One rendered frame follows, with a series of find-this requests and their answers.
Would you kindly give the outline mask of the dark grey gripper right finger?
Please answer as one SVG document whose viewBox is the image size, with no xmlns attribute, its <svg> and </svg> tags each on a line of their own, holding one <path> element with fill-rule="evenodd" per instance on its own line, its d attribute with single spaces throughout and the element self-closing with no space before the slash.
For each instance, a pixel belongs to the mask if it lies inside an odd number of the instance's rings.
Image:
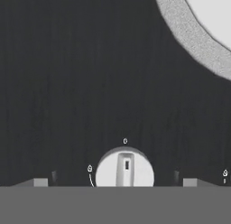
<svg viewBox="0 0 231 224">
<path fill-rule="evenodd" d="M 219 185 L 217 176 L 200 175 L 198 178 L 184 178 L 179 171 L 173 173 L 173 185 L 178 187 L 216 187 Z"/>
</svg>

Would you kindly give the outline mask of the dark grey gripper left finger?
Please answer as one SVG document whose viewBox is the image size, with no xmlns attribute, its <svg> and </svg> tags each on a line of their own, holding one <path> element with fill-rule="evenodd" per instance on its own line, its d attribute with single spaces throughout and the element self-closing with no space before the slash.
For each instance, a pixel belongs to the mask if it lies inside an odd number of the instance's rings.
<svg viewBox="0 0 231 224">
<path fill-rule="evenodd" d="M 39 173 L 23 177 L 12 182 L 14 187 L 53 187 L 58 185 L 58 174 L 56 171 Z"/>
</svg>

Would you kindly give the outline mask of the white stove knob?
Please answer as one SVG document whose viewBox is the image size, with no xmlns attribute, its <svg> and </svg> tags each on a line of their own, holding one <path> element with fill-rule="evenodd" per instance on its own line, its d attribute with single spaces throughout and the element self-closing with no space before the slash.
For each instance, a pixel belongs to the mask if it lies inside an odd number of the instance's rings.
<svg viewBox="0 0 231 224">
<path fill-rule="evenodd" d="M 120 146 L 100 159 L 95 182 L 97 187 L 153 187 L 154 169 L 147 156 L 130 146 Z"/>
</svg>

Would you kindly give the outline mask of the black stove top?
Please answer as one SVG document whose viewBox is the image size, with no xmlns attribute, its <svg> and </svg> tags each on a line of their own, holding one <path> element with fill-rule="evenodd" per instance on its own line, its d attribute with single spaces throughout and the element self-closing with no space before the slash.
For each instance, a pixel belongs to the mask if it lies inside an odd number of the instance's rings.
<svg viewBox="0 0 231 224">
<path fill-rule="evenodd" d="M 231 186 L 231 80 L 190 55 L 157 0 L 0 0 L 0 186 L 89 186 L 120 146 L 159 186 Z"/>
</svg>

